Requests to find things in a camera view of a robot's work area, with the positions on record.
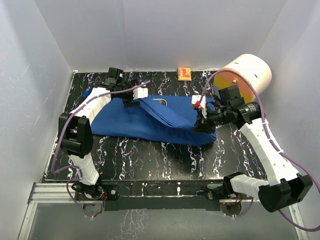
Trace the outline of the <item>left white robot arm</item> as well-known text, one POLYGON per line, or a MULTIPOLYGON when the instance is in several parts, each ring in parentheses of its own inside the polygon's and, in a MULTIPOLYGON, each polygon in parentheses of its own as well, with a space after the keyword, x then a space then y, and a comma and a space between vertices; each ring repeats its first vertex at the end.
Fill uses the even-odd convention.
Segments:
POLYGON ((121 99, 125 107, 138 106, 138 99, 148 96, 146 87, 150 81, 126 80, 119 68, 110 67, 106 77, 87 90, 83 103, 70 113, 62 113, 58 119, 58 143, 54 159, 63 150, 72 161, 72 167, 79 175, 79 181, 86 187, 86 194, 93 200, 103 195, 103 187, 98 184, 100 177, 96 170, 91 150, 93 148, 92 123, 100 111, 114 98, 121 99))

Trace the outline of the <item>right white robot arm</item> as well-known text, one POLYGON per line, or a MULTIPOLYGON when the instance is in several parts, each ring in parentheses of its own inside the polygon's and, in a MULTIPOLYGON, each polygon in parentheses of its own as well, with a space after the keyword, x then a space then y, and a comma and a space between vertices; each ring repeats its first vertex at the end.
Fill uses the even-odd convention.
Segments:
POLYGON ((266 173, 266 179, 249 177, 241 172, 227 175, 215 191, 230 199, 239 194, 259 200, 270 213, 301 202, 313 185, 311 177, 301 175, 284 157, 279 147, 273 147, 271 131, 262 119, 257 102, 246 103, 234 85, 219 90, 221 104, 209 108, 205 97, 193 95, 192 107, 197 111, 194 132, 212 134, 218 125, 234 124, 246 137, 266 173))

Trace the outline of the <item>blue surgical drape cloth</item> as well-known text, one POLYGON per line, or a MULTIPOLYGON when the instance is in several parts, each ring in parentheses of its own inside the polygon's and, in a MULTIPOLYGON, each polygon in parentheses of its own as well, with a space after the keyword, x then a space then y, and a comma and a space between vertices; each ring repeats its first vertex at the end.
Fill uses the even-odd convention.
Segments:
POLYGON ((202 146, 213 143, 216 133, 194 132, 197 111, 190 96, 149 95, 140 106, 125 108, 114 98, 94 119, 94 135, 129 137, 181 145, 202 146), (165 99, 167 106, 153 99, 165 99))

